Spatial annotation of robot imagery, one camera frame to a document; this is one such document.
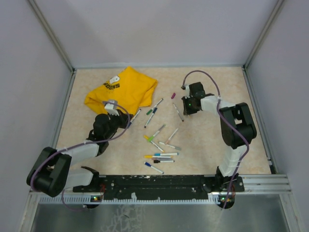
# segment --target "gray wall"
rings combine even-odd
[[[309,1],[286,1],[249,68],[279,171],[309,229]]]
[[[55,129],[70,72],[25,0],[0,7],[0,227],[15,232],[26,177]]]
[[[72,64],[242,65],[277,0],[37,0]]]

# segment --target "table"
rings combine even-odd
[[[172,132],[179,128],[170,144],[179,146],[182,150],[174,163],[159,163],[155,166],[163,170],[165,174],[215,174],[225,153],[219,118],[211,113],[198,112],[185,116],[184,122],[181,122],[172,105],[172,102],[175,103],[181,113],[183,112],[181,97],[185,95],[185,92],[181,89],[182,81],[188,72],[196,69],[206,71],[214,78],[224,100],[232,103],[246,102],[249,105],[257,128],[257,137],[252,141],[250,151],[243,159],[239,173],[270,174],[241,67],[137,68],[137,71],[158,80],[158,86],[153,95],[153,105],[164,98],[151,123],[146,129],[144,128],[149,118],[146,112],[151,107],[143,107],[131,127],[122,137],[111,141],[102,155],[84,160],[72,168],[88,166],[99,171],[100,174],[159,174],[143,164],[146,161],[144,155],[159,152],[144,139],[143,135],[151,136],[159,127],[166,124],[154,141],[156,143],[166,141]],[[85,96],[121,71],[122,69],[119,68],[77,71],[57,144],[58,148],[80,143],[88,137],[89,131],[93,128],[96,113],[84,105]],[[204,74],[191,74],[186,84],[199,81],[203,84],[206,93],[216,95],[215,86]],[[160,146],[166,152],[176,151],[163,145]]]

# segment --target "purple cable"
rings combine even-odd
[[[185,78],[184,78],[184,80],[183,80],[183,88],[184,88],[184,83],[185,83],[185,80],[187,79],[187,77],[188,77],[188,75],[190,75],[191,73],[203,73],[203,74],[205,74],[205,75],[207,75],[211,80],[212,80],[212,82],[214,83],[214,85],[216,86],[216,88],[217,88],[217,91],[218,91],[218,104],[217,104],[217,112],[218,112],[218,114],[219,114],[219,116],[220,116],[220,118],[222,119],[222,121],[223,122],[225,122],[226,123],[226,125],[229,127],[229,128],[231,128],[243,141],[244,141],[244,143],[245,143],[245,145],[247,146],[247,150],[245,151],[245,153],[243,153],[243,155],[239,158],[239,160],[238,160],[238,163],[237,163],[237,167],[235,168],[235,171],[233,172],[233,175],[232,175],[232,177],[231,177],[231,180],[230,180],[230,182],[229,182],[229,184],[228,184],[228,188],[227,188],[227,192],[226,192],[226,198],[225,198],[225,202],[224,202],[224,205],[223,205],[223,209],[226,207],[226,203],[227,203],[227,198],[228,198],[228,195],[229,195],[229,193],[230,193],[230,191],[231,191],[231,188],[232,188],[232,183],[233,183],[233,179],[234,179],[234,177],[235,177],[235,175],[236,175],[236,173],[237,173],[237,171],[238,171],[238,168],[239,168],[239,165],[240,165],[240,162],[242,161],[242,159],[248,154],[248,152],[249,152],[249,143],[248,143],[248,141],[246,140],[246,138],[238,131],[238,130],[236,130],[225,118],[224,118],[224,116],[220,113],[220,102],[221,102],[221,99],[220,99],[220,90],[219,90],[219,87],[218,87],[218,85],[217,85],[217,83],[215,82],[215,80],[207,73],[207,72],[204,72],[204,71],[201,71],[201,70],[194,70],[194,71],[191,71],[191,72],[189,72],[186,76],[185,76]]]
[[[111,140],[115,140],[115,139],[118,139],[121,135],[123,135],[126,130],[128,129],[129,127],[129,123],[130,123],[130,114],[129,112],[122,106],[116,104],[116,103],[113,103],[113,102],[109,102],[109,101],[103,101],[102,103],[109,103],[109,104],[112,104],[112,105],[115,105],[121,109],[123,109],[125,111],[125,113],[128,115],[128,123],[126,125],[126,128],[117,136],[113,137],[113,138],[110,138],[110,139],[104,139],[104,140],[100,140],[100,141],[91,141],[91,142],[86,142],[86,143],[81,143],[81,144],[77,144],[77,145],[74,145],[74,146],[71,146],[69,148],[66,148],[66,149],[62,149],[60,151],[57,151],[55,152],[54,154],[52,154],[50,157],[48,157],[38,168],[37,170],[35,170],[35,172],[33,173],[32,175],[32,178],[31,178],[31,181],[30,181],[30,186],[32,188],[33,191],[37,192],[37,190],[35,189],[34,187],[34,179],[36,177],[36,175],[39,173],[39,171],[42,169],[42,167],[48,162],[50,161],[52,158],[54,158],[56,155],[60,154],[61,152],[65,152],[65,151],[69,151],[69,150],[72,150],[74,148],[77,148],[77,147],[80,147],[80,146],[84,146],[86,144],[98,144],[98,143],[103,143],[103,142],[108,142],[108,141],[111,141]],[[63,194],[64,194],[64,190],[62,191],[62,195],[61,195],[61,201],[62,203],[69,209],[72,209],[70,207],[68,207],[65,203],[64,203],[64,200],[63,200]]]

